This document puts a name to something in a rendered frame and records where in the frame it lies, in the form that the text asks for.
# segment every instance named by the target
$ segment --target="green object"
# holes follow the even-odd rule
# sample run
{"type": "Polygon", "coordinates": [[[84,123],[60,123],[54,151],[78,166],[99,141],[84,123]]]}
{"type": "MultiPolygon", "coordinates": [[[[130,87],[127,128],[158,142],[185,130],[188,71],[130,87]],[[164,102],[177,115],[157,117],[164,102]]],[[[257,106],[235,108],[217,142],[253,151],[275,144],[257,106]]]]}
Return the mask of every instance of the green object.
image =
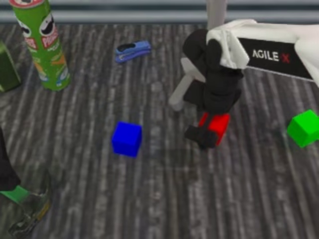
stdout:
{"type": "Polygon", "coordinates": [[[21,85],[21,81],[12,58],[5,44],[0,41],[0,91],[6,92],[19,85],[21,85]]]}
{"type": "Polygon", "coordinates": [[[70,74],[48,0],[9,0],[46,89],[59,91],[70,74]]]}
{"type": "Polygon", "coordinates": [[[20,204],[27,196],[29,196],[29,192],[20,186],[16,186],[13,191],[2,191],[0,192],[5,195],[10,200],[14,201],[17,204],[20,204]]]}
{"type": "Polygon", "coordinates": [[[303,112],[291,120],[288,135],[300,147],[305,147],[319,139],[319,117],[312,110],[303,112]]]}

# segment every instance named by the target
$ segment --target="green cube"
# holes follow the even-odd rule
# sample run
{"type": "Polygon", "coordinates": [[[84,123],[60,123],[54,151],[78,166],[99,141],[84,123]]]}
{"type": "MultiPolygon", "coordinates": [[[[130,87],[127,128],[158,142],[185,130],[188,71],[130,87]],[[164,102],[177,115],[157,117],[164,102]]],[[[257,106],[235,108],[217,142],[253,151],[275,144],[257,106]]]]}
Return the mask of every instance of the green cube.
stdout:
{"type": "Polygon", "coordinates": [[[21,84],[13,61],[3,42],[0,41],[0,92],[9,91],[21,84]]]}
{"type": "Polygon", "coordinates": [[[288,135],[300,147],[305,147],[319,139],[319,117],[312,110],[303,112],[291,120],[288,135]]]}

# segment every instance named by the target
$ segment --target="red cube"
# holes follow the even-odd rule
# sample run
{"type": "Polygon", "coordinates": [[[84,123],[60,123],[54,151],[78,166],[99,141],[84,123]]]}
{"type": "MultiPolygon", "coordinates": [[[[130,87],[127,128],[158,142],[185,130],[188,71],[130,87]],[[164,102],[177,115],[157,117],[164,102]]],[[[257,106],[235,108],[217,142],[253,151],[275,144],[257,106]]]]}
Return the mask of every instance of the red cube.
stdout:
{"type": "MultiPolygon", "coordinates": [[[[208,113],[204,113],[203,117],[200,119],[198,126],[203,126],[205,123],[206,119],[208,117],[208,113]]],[[[223,114],[223,115],[218,115],[214,116],[212,121],[209,123],[208,129],[210,131],[213,131],[217,134],[218,140],[216,142],[216,145],[219,145],[226,130],[228,127],[228,123],[230,120],[230,115],[229,114],[223,114]]]]}

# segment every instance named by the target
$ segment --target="mustache logo face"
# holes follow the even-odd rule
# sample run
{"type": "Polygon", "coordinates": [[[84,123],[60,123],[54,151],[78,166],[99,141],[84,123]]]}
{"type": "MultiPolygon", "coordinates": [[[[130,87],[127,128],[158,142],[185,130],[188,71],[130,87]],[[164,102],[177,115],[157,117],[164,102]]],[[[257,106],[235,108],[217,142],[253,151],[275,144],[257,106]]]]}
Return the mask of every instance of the mustache logo face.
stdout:
{"type": "Polygon", "coordinates": [[[54,32],[55,23],[53,16],[49,14],[40,26],[40,33],[42,36],[49,36],[54,32]]]}
{"type": "Polygon", "coordinates": [[[22,23],[21,21],[18,20],[18,23],[21,27],[22,33],[24,37],[30,37],[31,36],[31,30],[30,28],[25,25],[24,23],[22,23]]]}

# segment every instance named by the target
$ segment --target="red letter x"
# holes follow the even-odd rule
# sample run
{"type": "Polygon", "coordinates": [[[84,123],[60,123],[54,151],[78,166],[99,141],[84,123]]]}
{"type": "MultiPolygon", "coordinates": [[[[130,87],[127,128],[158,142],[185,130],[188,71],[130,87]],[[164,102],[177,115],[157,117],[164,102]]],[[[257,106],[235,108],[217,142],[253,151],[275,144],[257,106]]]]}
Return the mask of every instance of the red letter x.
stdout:
{"type": "Polygon", "coordinates": [[[290,63],[290,60],[289,60],[289,54],[285,54],[285,53],[282,53],[281,54],[281,59],[283,61],[283,63],[290,63]]]}

